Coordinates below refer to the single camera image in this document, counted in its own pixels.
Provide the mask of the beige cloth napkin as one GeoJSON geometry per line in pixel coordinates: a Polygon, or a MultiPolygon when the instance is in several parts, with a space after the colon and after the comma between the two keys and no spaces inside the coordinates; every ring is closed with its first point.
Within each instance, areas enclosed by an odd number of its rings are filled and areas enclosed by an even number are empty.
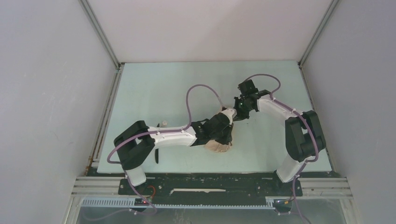
{"type": "Polygon", "coordinates": [[[205,144],[205,148],[216,153],[224,153],[228,151],[232,146],[232,141],[228,145],[221,145],[220,143],[215,142],[214,140],[210,140],[208,143],[205,144]]]}

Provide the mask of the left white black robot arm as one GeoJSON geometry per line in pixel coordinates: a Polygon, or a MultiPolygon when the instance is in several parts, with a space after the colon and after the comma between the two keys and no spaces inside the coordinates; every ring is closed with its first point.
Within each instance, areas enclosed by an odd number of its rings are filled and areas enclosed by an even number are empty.
{"type": "Polygon", "coordinates": [[[224,109],[211,119],[191,122],[186,127],[149,127],[143,120],[133,123],[113,141],[120,165],[130,180],[130,189],[136,194],[146,192],[148,182],[141,165],[153,149],[201,146],[211,140],[228,145],[234,117],[234,109],[224,109]]]}

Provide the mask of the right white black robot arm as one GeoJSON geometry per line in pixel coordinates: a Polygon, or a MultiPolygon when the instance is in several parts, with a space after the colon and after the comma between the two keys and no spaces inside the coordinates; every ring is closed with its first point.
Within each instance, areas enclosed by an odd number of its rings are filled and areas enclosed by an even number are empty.
{"type": "Polygon", "coordinates": [[[308,163],[319,159],[319,152],[326,147],[318,115],[313,110],[302,112],[278,101],[268,91],[235,97],[235,120],[249,118],[251,111],[266,113],[278,120],[285,128],[287,155],[276,170],[277,179],[272,190],[284,195],[290,189],[290,181],[298,177],[308,163]]]}

